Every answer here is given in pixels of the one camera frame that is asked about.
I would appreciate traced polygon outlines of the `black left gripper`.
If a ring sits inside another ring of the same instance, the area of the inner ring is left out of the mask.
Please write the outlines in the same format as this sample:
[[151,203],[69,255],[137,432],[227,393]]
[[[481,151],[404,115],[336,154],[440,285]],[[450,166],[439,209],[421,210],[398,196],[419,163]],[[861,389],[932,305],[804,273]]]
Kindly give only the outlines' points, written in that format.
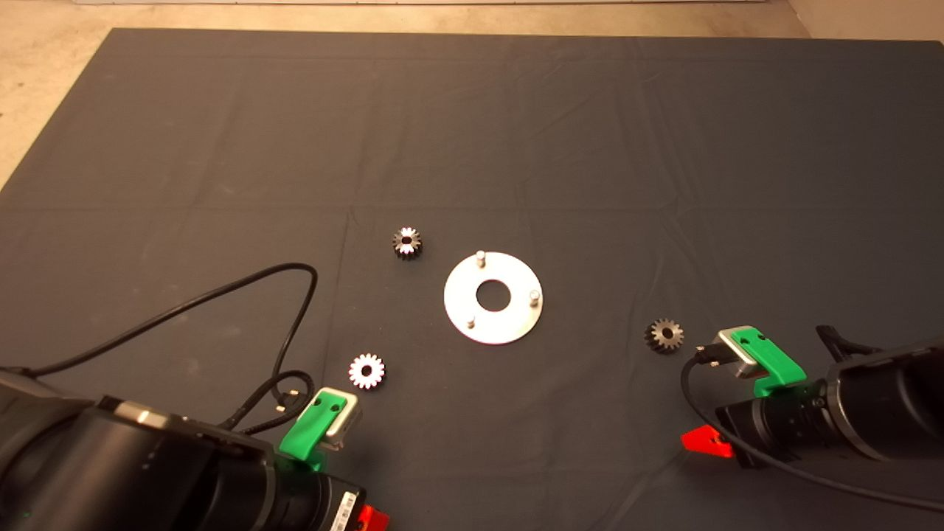
[[365,505],[365,488],[289,457],[274,472],[274,529],[387,531],[390,516]]

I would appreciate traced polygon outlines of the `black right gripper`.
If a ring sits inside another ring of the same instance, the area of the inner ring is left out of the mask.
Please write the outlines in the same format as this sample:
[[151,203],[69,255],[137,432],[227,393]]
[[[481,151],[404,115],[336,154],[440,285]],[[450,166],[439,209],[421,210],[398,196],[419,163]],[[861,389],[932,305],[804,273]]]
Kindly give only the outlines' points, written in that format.
[[[769,396],[715,407],[719,426],[782,462],[839,460],[839,427],[833,419],[836,389],[824,379],[773,391]],[[687,451],[732,459],[734,447],[712,426],[681,434]]]

